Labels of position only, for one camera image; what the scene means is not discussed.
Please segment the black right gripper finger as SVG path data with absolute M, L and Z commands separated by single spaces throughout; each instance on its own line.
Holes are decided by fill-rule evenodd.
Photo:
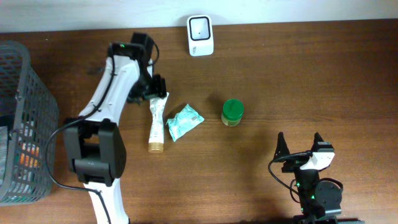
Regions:
M 277 146 L 274 153 L 274 160 L 285 158 L 289 155 L 290 151 L 285 141 L 284 133 L 280 132 L 277 136 Z
M 321 145 L 319 145 L 319 142 L 323 142 L 323 139 L 320 136 L 320 134 L 318 132 L 316 132 L 314 134 L 313 145 L 312 145 L 312 148 L 311 148 L 312 152 L 317 152 L 320 149 Z

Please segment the white tube gold cap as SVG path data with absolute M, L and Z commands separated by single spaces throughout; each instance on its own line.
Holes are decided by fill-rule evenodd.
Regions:
M 149 134 L 150 153 L 163 153 L 164 151 L 164 119 L 163 113 L 169 93 L 163 98 L 153 98 L 150 100 L 150 112 L 152 114 L 152 124 Z

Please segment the light green wipes packet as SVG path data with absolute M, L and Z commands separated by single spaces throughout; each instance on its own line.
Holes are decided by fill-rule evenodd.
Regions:
M 174 118 L 168 119 L 166 125 L 173 142 L 181 138 L 187 132 L 204 122 L 204 117 L 198 114 L 189 104 L 186 104 L 181 112 L 177 113 Z

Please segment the green lid jar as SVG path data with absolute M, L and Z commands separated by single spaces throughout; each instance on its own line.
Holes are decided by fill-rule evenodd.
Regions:
M 223 105 L 221 120 L 226 126 L 236 126 L 244 114 L 244 105 L 237 99 L 229 99 Z

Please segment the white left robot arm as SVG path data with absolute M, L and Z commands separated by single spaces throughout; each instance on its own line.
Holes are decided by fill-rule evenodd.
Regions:
M 68 165 L 88 191 L 98 223 L 129 223 L 121 195 L 127 152 L 119 121 L 126 103 L 164 100 L 165 79 L 154 73 L 154 40 L 135 32 L 129 42 L 109 45 L 99 85 L 78 117 L 63 131 Z

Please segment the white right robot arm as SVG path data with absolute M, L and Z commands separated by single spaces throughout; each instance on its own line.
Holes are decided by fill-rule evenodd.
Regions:
M 319 173 L 328 167 L 335 156 L 335 149 L 324 141 L 319 133 L 314 134 L 310 150 L 290 153 L 284 134 L 277 137 L 277 146 L 273 160 L 268 165 L 271 176 L 289 190 L 294 202 L 300 204 L 301 215 L 296 215 L 292 223 L 338 223 L 337 215 L 341 214 L 343 184 L 332 178 L 320 178 Z M 285 184 L 271 170 L 276 162 L 283 163 L 283 173 L 293 173 L 295 178 Z

